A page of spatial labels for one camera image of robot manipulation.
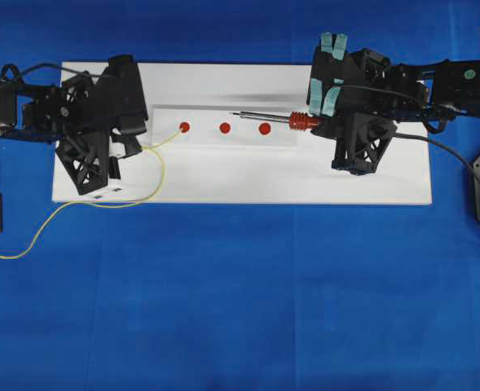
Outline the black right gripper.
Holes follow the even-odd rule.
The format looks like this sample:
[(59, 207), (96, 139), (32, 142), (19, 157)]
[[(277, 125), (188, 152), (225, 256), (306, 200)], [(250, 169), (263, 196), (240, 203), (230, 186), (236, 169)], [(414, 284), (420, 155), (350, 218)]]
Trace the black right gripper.
[(393, 122), (427, 118), (426, 85), (421, 68), (392, 64), (375, 51), (349, 52), (344, 33), (324, 32), (315, 48), (310, 71), (308, 112), (324, 122), (310, 130), (322, 138), (337, 138), (345, 116), (358, 112)]

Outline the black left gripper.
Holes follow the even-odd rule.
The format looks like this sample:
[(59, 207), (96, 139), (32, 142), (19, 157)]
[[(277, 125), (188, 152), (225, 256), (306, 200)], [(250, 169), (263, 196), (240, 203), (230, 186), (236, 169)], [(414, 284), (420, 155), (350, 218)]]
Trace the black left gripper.
[(62, 83), (71, 102), (65, 136), (57, 153), (108, 153), (108, 176), (120, 179), (119, 160), (136, 156), (143, 149), (135, 135), (147, 131), (146, 108), (139, 66), (132, 55), (108, 60), (101, 77), (85, 72)]

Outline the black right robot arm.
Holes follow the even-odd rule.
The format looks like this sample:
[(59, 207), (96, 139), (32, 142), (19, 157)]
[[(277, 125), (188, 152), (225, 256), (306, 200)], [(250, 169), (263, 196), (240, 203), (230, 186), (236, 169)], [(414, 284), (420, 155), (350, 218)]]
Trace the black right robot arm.
[(319, 119), (312, 133), (338, 138), (355, 114), (418, 122), (431, 134), (458, 116), (480, 118), (480, 60), (393, 64), (375, 51), (348, 50), (344, 33), (324, 32), (315, 48), (307, 96)]

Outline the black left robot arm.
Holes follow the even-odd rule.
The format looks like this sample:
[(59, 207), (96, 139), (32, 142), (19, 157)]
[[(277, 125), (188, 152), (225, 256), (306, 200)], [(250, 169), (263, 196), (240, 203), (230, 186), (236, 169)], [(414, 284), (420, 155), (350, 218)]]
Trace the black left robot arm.
[(130, 55), (108, 61), (100, 74), (72, 70), (59, 86), (32, 85), (24, 76), (36, 71), (7, 64), (0, 74), (0, 138), (57, 143), (63, 167), (84, 194), (118, 178), (118, 159), (138, 155), (138, 136), (147, 130), (148, 111), (139, 67)]

